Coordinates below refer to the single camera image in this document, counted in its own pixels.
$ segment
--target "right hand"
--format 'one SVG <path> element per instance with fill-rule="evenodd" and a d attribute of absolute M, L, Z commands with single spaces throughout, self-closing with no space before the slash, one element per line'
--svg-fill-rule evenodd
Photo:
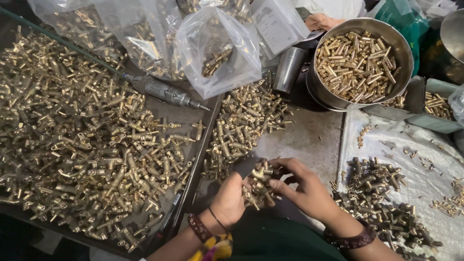
<path fill-rule="evenodd" d="M 269 185 L 273 191 L 287 197 L 304 214 L 312 217 L 324 225 L 336 219 L 341 208 L 330 197 L 326 187 L 322 184 L 317 174 L 304 166 L 295 158 L 278 158 L 269 161 L 279 173 L 292 173 L 298 183 L 296 191 L 285 182 L 271 179 Z"/>

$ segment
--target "left hand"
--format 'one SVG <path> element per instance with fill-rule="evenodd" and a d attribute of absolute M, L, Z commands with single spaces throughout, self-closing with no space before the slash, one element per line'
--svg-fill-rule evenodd
<path fill-rule="evenodd" d="M 242 197 L 242 184 L 243 180 L 240 174 L 237 172 L 232 173 L 224 183 L 222 183 L 221 188 L 211 204 L 211 210 L 214 215 L 228 229 L 233 224 L 237 223 L 245 211 L 245 201 Z M 211 213 L 206 209 L 201 213 L 200 219 L 210 220 L 210 215 Z"/>

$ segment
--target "stainless steel bowl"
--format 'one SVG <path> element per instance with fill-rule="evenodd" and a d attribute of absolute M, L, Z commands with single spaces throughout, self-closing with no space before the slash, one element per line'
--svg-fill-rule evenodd
<path fill-rule="evenodd" d="M 392 47 L 390 53 L 393 53 L 396 58 L 397 66 L 401 66 L 401 72 L 396 77 L 396 84 L 393 86 L 392 92 L 385 99 L 371 104 L 357 104 L 339 98 L 335 94 L 331 93 L 319 78 L 319 75 L 316 72 L 317 56 L 315 55 L 312 61 L 313 65 L 307 74 L 306 82 L 311 95 L 315 96 L 319 103 L 323 103 L 321 105 L 329 109 L 333 109 L 334 111 L 355 110 L 368 105 L 388 101 L 398 96 L 409 83 L 409 79 L 411 79 L 412 70 L 414 68 L 411 48 L 401 33 L 399 33 L 391 25 L 382 21 L 372 18 L 355 18 L 347 20 L 328 31 L 327 34 L 322 37 L 317 48 L 321 47 L 321 45 L 330 37 L 346 34 L 351 31 L 362 35 L 365 30 L 368 30 L 372 34 L 372 37 L 382 37 L 385 45 Z"/>

